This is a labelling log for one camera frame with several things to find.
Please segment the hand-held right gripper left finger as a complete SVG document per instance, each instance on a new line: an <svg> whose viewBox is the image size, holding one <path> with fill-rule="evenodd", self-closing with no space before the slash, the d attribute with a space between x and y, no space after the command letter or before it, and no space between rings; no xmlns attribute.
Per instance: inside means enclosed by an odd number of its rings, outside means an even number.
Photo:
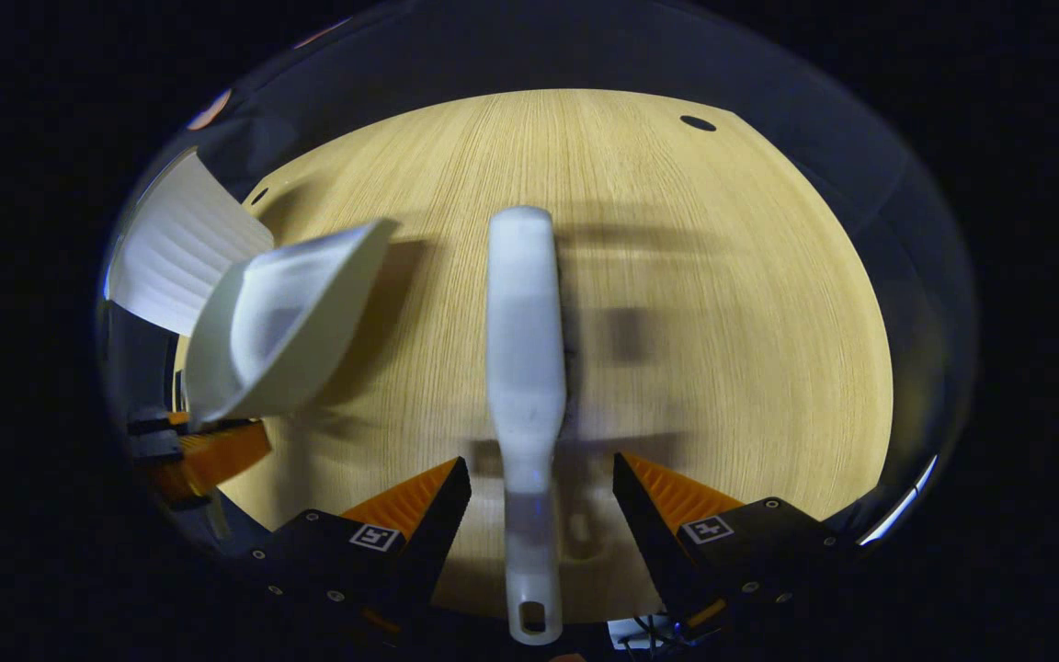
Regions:
<svg viewBox="0 0 1059 662"><path fill-rule="evenodd" d="M471 495L455 457L341 514L307 508L252 545L249 587L320 633L402 645L430 613Z"/></svg>

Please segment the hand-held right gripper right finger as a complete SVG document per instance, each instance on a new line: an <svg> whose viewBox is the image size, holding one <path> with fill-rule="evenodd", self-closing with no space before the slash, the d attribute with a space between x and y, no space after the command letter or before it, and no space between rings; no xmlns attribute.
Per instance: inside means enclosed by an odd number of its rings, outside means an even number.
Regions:
<svg viewBox="0 0 1059 662"><path fill-rule="evenodd" d="M848 538L787 500L740 502L626 452L612 491L677 636L772 633L837 605Z"/></svg>

